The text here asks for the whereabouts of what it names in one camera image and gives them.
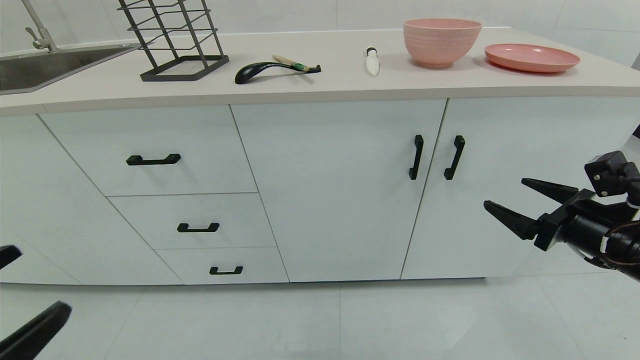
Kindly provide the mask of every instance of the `countertop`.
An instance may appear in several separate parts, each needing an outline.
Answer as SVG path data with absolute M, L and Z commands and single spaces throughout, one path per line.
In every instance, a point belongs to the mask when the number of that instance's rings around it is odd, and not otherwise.
M 190 38 L 178 42 L 193 44 Z M 512 96 L 631 96 L 640 97 L 640 72 L 545 38 L 511 28 L 484 28 L 469 53 L 448 69 L 414 65 L 404 47 L 401 29 L 318 31 L 221 35 L 230 63 L 195 82 L 144 83 L 140 74 L 151 69 L 143 51 L 133 51 L 96 65 L 36 92 L 0 96 L 0 116 L 30 113 L 196 106 L 269 102 L 366 101 Z M 485 60 L 484 47 L 499 43 L 528 43 L 558 47 L 582 58 L 573 69 L 556 75 L 527 74 L 502 69 Z M 365 70 L 365 50 L 374 46 L 380 74 Z M 216 54 L 215 41 L 203 43 Z M 170 52 L 157 57 L 170 60 Z M 273 61 L 279 54 L 313 67 L 318 74 L 268 69 L 254 83 L 237 85 L 243 66 Z

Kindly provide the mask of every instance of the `floor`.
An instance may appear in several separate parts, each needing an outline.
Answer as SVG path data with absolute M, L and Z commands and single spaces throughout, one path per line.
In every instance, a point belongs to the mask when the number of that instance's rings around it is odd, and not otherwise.
M 70 320 L 38 359 L 626 360 L 640 354 L 638 299 L 640 284 L 560 244 L 493 279 L 2 284 L 0 338 L 62 300 Z

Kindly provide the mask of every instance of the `black cabinet handle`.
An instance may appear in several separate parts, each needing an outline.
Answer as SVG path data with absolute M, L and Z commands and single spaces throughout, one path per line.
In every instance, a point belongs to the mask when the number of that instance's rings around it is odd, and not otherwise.
M 415 140 L 415 159 L 413 159 L 413 167 L 409 169 L 409 177 L 411 180 L 418 178 L 418 168 L 420 167 L 420 158 L 422 157 L 422 148 L 424 147 L 424 139 L 422 135 L 416 135 Z
M 190 229 L 189 224 L 183 222 L 178 225 L 178 233 L 215 233 L 219 227 L 219 223 L 212 222 L 207 229 Z
M 242 266 L 236 266 L 234 271 L 219 272 L 217 266 L 212 266 L 211 269 L 209 269 L 209 275 L 240 275 L 242 273 L 242 269 Z
M 129 166 L 171 165 L 177 163 L 181 158 L 180 154 L 169 154 L 169 156 L 161 160 L 142 160 L 142 156 L 140 155 L 131 155 L 129 156 L 129 159 L 127 159 L 127 164 Z
M 453 145 L 456 146 L 456 155 L 453 157 L 451 167 L 444 169 L 444 177 L 447 180 L 453 179 L 453 175 L 456 174 L 456 169 L 460 162 L 460 156 L 462 156 L 462 150 L 465 149 L 465 138 L 462 137 L 462 135 L 456 135 L 456 138 L 453 140 Z

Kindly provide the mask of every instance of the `black spoon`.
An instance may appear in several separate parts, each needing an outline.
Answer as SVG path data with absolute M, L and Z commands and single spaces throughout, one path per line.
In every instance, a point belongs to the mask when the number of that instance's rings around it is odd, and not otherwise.
M 264 62 L 264 63 L 253 63 L 253 64 L 249 64 L 243 68 L 241 68 L 240 70 L 238 70 L 238 73 L 236 74 L 236 84 L 241 85 L 241 84 L 246 84 L 247 81 L 249 81 L 249 79 L 251 79 L 252 77 L 256 76 L 257 74 L 260 74 L 264 69 L 268 69 L 270 67 L 285 67 L 287 69 L 291 69 L 291 70 L 295 70 L 295 71 L 300 71 L 303 72 L 305 74 L 313 74 L 315 72 L 320 72 L 320 65 L 317 65 L 316 67 L 312 67 L 309 69 L 309 71 L 304 71 L 304 70 L 300 70 L 296 67 L 293 67 L 291 65 L 287 65 L 287 64 L 283 64 L 283 63 L 273 63 L 273 62 Z

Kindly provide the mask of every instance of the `stainless steel sink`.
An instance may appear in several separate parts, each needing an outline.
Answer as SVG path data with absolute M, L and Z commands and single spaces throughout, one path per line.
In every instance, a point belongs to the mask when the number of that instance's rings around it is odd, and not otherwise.
M 0 58 L 0 95 L 32 92 L 139 47 L 122 44 Z

